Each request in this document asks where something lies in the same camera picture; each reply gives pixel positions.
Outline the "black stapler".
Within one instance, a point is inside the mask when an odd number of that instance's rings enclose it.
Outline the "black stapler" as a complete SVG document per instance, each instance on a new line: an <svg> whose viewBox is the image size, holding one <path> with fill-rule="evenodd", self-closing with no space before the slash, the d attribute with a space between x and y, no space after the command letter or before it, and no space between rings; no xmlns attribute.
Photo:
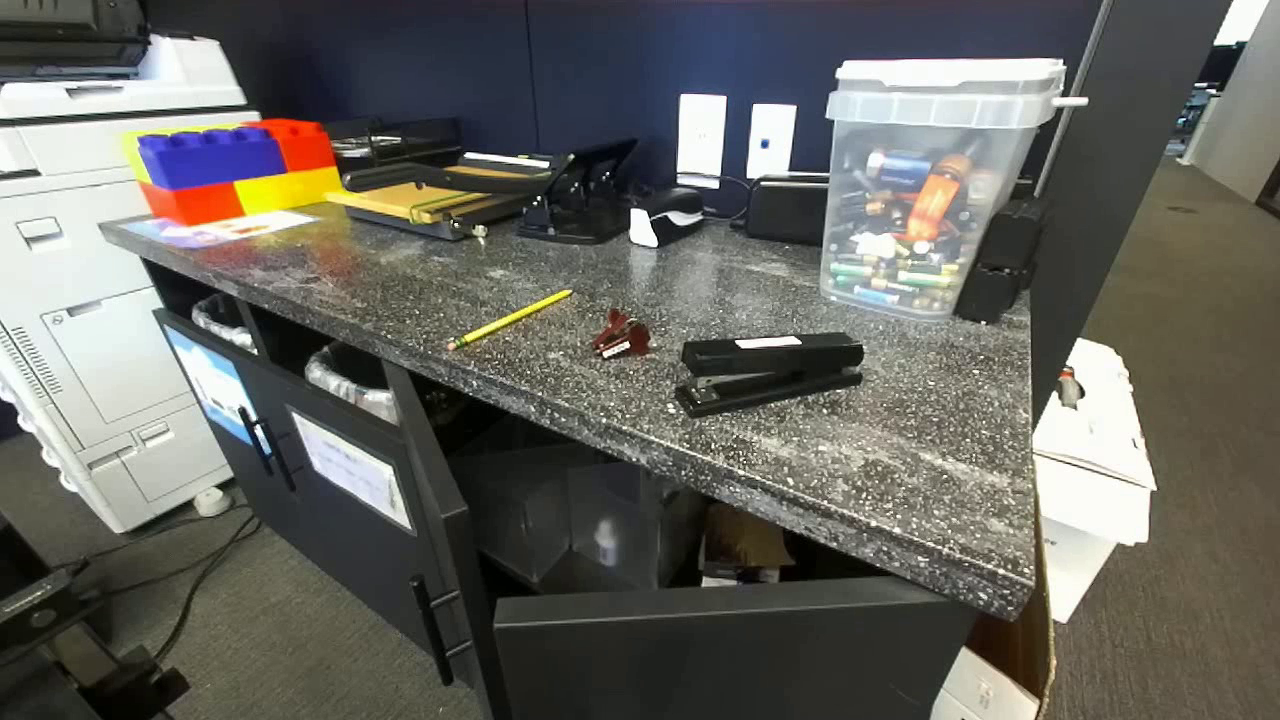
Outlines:
<svg viewBox="0 0 1280 720"><path fill-rule="evenodd" d="M861 360L865 344L848 333L689 338L678 348L689 378L675 387L675 405L689 416L720 416L848 387L861 378Z"/></svg>

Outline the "dark red staple remover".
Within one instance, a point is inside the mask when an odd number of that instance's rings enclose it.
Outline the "dark red staple remover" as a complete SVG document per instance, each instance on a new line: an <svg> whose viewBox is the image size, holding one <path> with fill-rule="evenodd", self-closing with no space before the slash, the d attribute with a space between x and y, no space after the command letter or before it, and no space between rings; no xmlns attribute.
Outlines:
<svg viewBox="0 0 1280 720"><path fill-rule="evenodd" d="M652 333L618 306L610 306L603 317L603 327L593 336L593 353L598 360L644 357L646 348L652 348Z"/></svg>

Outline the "black desk holder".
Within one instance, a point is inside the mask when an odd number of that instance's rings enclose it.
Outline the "black desk holder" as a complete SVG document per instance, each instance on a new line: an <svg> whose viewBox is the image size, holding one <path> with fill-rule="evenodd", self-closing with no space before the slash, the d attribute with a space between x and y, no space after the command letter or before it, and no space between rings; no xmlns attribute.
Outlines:
<svg viewBox="0 0 1280 720"><path fill-rule="evenodd" d="M631 140L593 144L564 154L517 232L528 241L603 242L624 232L631 189Z"/></svg>

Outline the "black small box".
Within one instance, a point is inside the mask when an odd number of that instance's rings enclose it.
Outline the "black small box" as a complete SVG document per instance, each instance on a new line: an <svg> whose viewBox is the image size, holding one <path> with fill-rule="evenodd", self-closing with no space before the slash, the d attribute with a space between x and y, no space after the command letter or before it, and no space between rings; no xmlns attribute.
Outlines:
<svg viewBox="0 0 1280 720"><path fill-rule="evenodd" d="M738 220L742 236L814 242L824 236L828 189L818 179L761 179Z"/></svg>

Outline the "black paper cutter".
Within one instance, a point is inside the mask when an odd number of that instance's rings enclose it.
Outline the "black paper cutter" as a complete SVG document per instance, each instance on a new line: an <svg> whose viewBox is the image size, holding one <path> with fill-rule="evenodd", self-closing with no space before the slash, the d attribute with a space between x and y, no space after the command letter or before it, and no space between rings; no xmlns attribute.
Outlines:
<svg viewBox="0 0 1280 720"><path fill-rule="evenodd" d="M551 154L475 151L409 131L354 131L330 140L346 217L424 241L483 241L519 217L555 176Z"/></svg>

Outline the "dark cabinet door with label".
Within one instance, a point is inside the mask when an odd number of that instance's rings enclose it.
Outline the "dark cabinet door with label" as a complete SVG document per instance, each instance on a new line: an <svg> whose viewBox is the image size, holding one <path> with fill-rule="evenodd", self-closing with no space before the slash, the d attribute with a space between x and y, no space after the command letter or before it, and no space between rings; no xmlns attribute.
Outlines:
<svg viewBox="0 0 1280 720"><path fill-rule="evenodd" d="M255 517L424 649L445 682L478 682L459 589L414 528L395 434L210 333L157 317Z"/></svg>

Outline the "dark cabinet front panel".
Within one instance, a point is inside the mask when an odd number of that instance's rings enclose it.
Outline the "dark cabinet front panel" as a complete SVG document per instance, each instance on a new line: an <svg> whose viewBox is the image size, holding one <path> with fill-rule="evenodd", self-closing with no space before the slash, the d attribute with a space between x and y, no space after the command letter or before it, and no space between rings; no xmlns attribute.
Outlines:
<svg viewBox="0 0 1280 720"><path fill-rule="evenodd" d="M511 720L926 720L977 610L895 576L507 595Z"/></svg>

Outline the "clear plastic bin with lid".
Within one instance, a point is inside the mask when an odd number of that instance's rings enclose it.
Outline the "clear plastic bin with lid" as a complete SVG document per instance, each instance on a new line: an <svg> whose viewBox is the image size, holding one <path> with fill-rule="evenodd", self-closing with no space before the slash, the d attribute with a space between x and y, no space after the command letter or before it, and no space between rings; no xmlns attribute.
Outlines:
<svg viewBox="0 0 1280 720"><path fill-rule="evenodd" d="M824 297L946 317L1064 74L1053 54L845 61L824 103Z"/></svg>

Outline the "yellow toy brick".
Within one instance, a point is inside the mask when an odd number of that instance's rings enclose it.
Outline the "yellow toy brick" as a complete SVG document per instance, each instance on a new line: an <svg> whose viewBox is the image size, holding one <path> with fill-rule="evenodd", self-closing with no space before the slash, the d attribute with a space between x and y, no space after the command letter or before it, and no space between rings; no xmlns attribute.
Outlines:
<svg viewBox="0 0 1280 720"><path fill-rule="evenodd" d="M341 191L336 167L302 167L302 171L235 179L235 200L242 217L307 207L328 200L330 191Z"/></svg>

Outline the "red toy brick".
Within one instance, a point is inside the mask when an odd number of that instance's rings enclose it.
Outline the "red toy brick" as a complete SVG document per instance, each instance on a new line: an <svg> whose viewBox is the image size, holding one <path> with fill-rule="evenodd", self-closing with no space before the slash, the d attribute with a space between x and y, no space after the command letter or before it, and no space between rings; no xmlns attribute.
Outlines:
<svg viewBox="0 0 1280 720"><path fill-rule="evenodd" d="M275 140L287 171L336 162L330 140L316 120L262 120L262 131Z"/></svg>

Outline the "orange toy brick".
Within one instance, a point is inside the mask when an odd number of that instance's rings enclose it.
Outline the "orange toy brick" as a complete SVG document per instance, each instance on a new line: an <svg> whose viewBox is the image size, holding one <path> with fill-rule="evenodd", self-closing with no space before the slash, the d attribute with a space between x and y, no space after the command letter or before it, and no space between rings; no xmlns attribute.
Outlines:
<svg viewBox="0 0 1280 720"><path fill-rule="evenodd" d="M145 183L145 200L161 220L177 220L177 225L210 225L210 220L232 220L241 211L232 183L198 183L198 189Z"/></svg>

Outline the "blue toy brick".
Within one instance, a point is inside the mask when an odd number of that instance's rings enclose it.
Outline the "blue toy brick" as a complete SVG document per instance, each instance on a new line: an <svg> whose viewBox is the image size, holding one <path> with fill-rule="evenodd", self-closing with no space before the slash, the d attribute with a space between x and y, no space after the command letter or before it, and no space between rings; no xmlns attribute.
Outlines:
<svg viewBox="0 0 1280 720"><path fill-rule="evenodd" d="M262 127L138 134L138 161L161 189L232 183L282 167L282 154Z"/></svg>

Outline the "white office printer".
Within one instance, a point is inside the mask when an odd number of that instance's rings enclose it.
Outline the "white office printer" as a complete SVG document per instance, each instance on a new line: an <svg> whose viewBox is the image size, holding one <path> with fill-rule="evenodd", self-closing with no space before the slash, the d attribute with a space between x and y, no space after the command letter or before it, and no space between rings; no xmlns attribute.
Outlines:
<svg viewBox="0 0 1280 720"><path fill-rule="evenodd" d="M145 217L145 131L253 120L207 37L153 37L119 72L0 84L0 376L40 461L109 530L214 493L226 465L157 323L161 297L103 225Z"/></svg>

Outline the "white wall outlet plate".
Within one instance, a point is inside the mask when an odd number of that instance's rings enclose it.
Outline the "white wall outlet plate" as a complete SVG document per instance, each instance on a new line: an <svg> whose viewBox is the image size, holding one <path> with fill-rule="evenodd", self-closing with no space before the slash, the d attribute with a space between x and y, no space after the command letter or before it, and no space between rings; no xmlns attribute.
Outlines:
<svg viewBox="0 0 1280 720"><path fill-rule="evenodd" d="M675 179L717 189L722 171L729 101L717 92L683 92L675 101Z"/></svg>

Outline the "white wall switch plate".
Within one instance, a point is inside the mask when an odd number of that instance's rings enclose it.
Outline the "white wall switch plate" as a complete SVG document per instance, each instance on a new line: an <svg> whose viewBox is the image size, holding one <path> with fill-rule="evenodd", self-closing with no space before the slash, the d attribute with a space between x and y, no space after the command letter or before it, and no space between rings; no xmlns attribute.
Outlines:
<svg viewBox="0 0 1280 720"><path fill-rule="evenodd" d="M746 115L746 161L751 179L782 176L793 167L796 108L793 103L755 103Z"/></svg>

